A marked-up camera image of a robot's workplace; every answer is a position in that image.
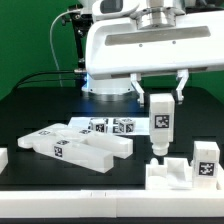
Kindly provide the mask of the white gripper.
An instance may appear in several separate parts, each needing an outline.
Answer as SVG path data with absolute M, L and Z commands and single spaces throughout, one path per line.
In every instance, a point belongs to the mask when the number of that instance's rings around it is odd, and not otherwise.
M 94 79 L 131 74 L 143 106 L 141 75 L 177 72 L 172 96 L 181 104 L 189 71 L 224 69 L 224 7 L 188 13 L 188 6 L 188 0 L 97 0 L 86 41 L 87 73 Z

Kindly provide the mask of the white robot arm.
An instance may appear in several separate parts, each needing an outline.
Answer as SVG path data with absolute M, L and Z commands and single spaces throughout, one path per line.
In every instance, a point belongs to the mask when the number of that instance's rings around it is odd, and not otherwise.
M 224 7 L 205 0 L 80 0 L 93 24 L 87 74 L 108 87 L 129 78 L 175 74 L 176 98 L 191 73 L 224 70 Z

